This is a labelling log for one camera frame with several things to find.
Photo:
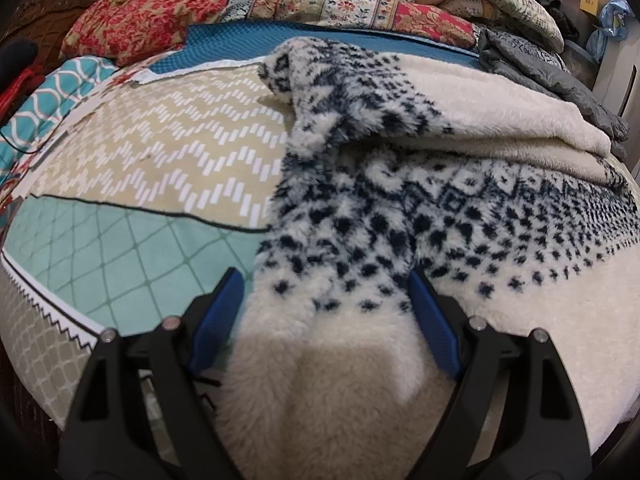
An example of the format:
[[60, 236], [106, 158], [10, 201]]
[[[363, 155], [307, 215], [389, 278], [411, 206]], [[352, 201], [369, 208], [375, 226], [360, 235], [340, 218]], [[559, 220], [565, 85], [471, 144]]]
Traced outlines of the white navy patterned fleece garment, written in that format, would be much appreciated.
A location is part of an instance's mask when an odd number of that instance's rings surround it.
[[573, 104], [298, 37], [258, 67], [294, 122], [222, 381], [247, 479], [401, 479], [454, 384], [412, 271], [503, 332], [546, 330], [600, 448], [639, 395], [639, 187]]

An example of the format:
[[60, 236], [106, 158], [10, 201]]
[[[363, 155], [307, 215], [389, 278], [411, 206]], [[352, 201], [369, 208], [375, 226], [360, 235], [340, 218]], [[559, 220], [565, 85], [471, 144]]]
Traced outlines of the patterned teal beige bedsheet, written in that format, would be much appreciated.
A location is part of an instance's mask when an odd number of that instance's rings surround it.
[[257, 66], [296, 36], [477, 63], [394, 32], [195, 26], [183, 49], [126, 70], [66, 62], [6, 127], [27, 145], [1, 237], [1, 342], [28, 417], [63, 425], [107, 327], [146, 332], [231, 268], [250, 289], [292, 122]]

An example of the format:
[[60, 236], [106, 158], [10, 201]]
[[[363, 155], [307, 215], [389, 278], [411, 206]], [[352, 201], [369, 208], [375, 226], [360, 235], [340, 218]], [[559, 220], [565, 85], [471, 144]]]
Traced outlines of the dark grey padded jacket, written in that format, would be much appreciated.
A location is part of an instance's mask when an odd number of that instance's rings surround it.
[[605, 108], [593, 92], [570, 72], [563, 70], [557, 62], [550, 63], [549, 53], [541, 55], [542, 49], [530, 41], [489, 28], [482, 28], [478, 33], [477, 51], [480, 65], [486, 72], [575, 104], [587, 122], [610, 138], [612, 154], [621, 162], [627, 159], [623, 143], [628, 140], [628, 124]]

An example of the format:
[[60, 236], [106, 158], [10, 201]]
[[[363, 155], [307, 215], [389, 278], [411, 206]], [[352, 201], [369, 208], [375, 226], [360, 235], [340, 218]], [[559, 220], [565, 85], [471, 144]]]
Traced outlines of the white appliance cabinet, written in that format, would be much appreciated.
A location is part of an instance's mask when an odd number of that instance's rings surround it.
[[593, 93], [602, 104], [628, 122], [628, 140], [623, 146], [627, 151], [629, 169], [634, 168], [639, 161], [639, 86], [639, 25], [631, 24], [626, 39], [608, 40], [593, 87]]

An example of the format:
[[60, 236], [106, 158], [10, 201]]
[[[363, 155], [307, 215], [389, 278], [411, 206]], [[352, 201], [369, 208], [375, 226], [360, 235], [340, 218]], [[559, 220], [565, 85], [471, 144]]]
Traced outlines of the red patchwork quilt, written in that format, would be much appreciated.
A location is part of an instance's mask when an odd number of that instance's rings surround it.
[[465, 50], [476, 44], [464, 18], [402, 0], [99, 0], [66, 34], [60, 57], [94, 55], [127, 66], [183, 44], [192, 25], [238, 21], [400, 32]]

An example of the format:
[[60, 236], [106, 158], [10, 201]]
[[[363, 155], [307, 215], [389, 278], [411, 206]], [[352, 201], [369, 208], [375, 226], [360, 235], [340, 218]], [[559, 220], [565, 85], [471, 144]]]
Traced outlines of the carved dark wooden headboard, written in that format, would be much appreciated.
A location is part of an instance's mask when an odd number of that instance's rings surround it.
[[1, 32], [1, 47], [16, 38], [38, 46], [37, 63], [43, 73], [62, 64], [62, 41], [78, 18], [99, 0], [22, 0], [9, 24]]

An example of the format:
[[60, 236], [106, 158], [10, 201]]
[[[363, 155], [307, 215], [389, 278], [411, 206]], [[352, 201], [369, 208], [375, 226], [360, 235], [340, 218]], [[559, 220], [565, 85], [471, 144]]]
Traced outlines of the blue floral cloth cover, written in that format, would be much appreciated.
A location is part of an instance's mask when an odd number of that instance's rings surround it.
[[626, 19], [634, 18], [634, 11], [627, 0], [610, 0], [599, 14], [600, 25], [590, 35], [586, 50], [597, 63], [605, 55], [608, 40], [622, 41], [627, 38]]

